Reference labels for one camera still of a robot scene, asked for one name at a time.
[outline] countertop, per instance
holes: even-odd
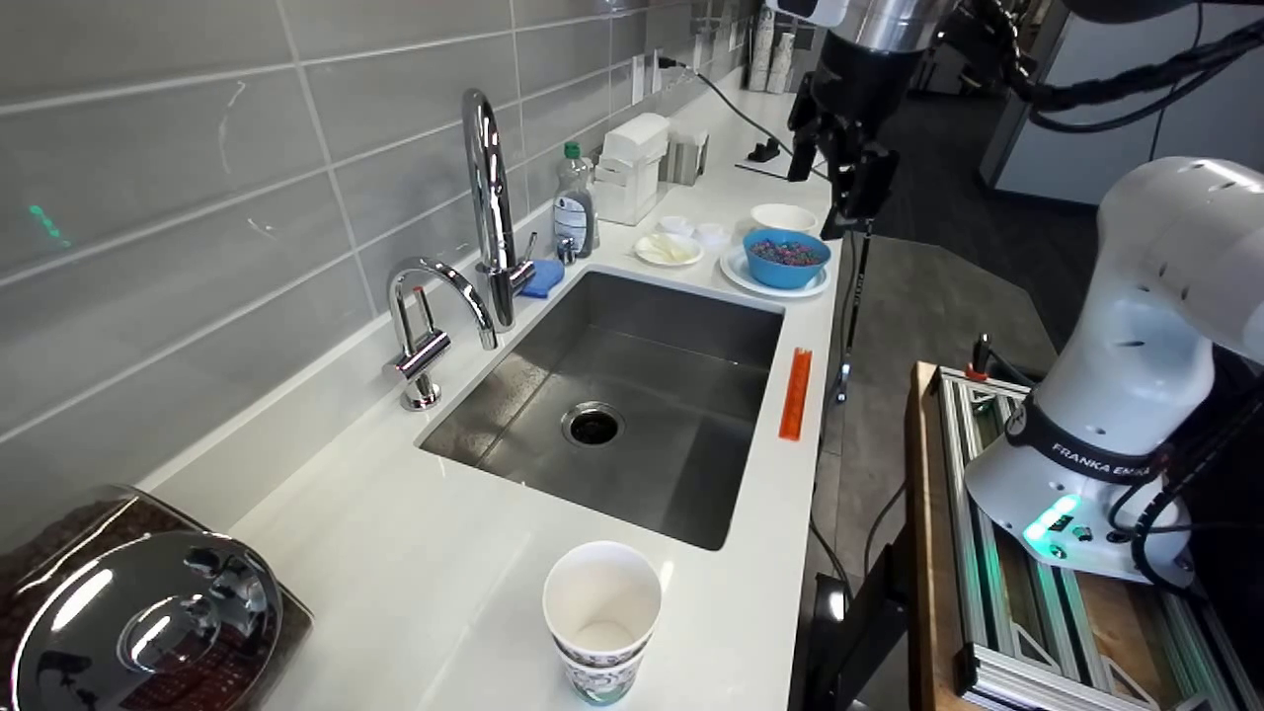
[[[742,102],[769,126],[784,124],[784,99]],[[820,184],[784,185],[733,170],[752,147],[752,126],[721,124],[705,177],[669,191],[654,214],[730,228],[758,202],[827,209]],[[414,447],[549,309],[517,302],[517,323],[497,351],[455,327],[455,347],[436,368],[442,406],[370,406],[230,530],[312,608],[312,633],[266,708],[583,708],[551,660],[537,593],[549,564],[591,536],[636,544],[669,593],[620,708],[784,708],[837,290],[817,302],[758,302],[715,270],[719,248],[680,273],[648,270],[632,256],[648,224],[654,220],[599,224],[599,253],[570,270],[549,305],[599,270],[784,311],[727,544],[705,554]],[[802,444],[780,444],[794,347],[815,351],[811,406]]]

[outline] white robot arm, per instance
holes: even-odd
[[[1148,456],[1211,389],[1211,344],[1264,359],[1264,174],[1165,160],[1127,174],[1098,209],[1103,253],[1086,309],[967,489],[1025,554],[1144,580],[1131,527],[1162,489]],[[1186,527],[1169,506],[1157,527]],[[1144,536],[1148,564],[1187,585],[1187,534]]]

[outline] orange tag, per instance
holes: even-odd
[[[794,347],[788,389],[784,389],[784,406],[780,406],[780,440],[784,444],[802,440],[802,411],[804,411],[804,378],[811,377],[815,377],[815,355]]]

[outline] faucet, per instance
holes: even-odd
[[[393,373],[401,377],[405,390],[401,390],[401,406],[436,406],[439,402],[439,384],[425,377],[425,368],[449,347],[449,335],[436,323],[436,311],[432,311],[432,302],[425,302],[425,290],[421,290],[421,277],[436,273],[442,277],[468,309],[475,323],[478,323],[478,335],[480,335],[480,347],[492,351],[497,347],[497,323],[491,322],[480,295],[475,293],[475,286],[442,267],[442,260],[425,260],[417,256],[414,267],[401,267],[393,277],[391,277],[391,315],[393,315],[393,335],[400,335],[400,359],[393,359]],[[411,327],[411,315],[405,315],[405,305],[411,295],[421,305],[421,315],[425,315],[425,332],[414,335]]]
[[[513,256],[508,177],[500,160],[500,132],[491,99],[466,91],[466,164],[475,194],[478,253],[491,277],[500,327],[513,323],[513,293],[530,281],[532,267]]]

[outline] sink basin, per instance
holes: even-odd
[[[590,273],[421,450],[721,551],[778,332],[778,311]]]

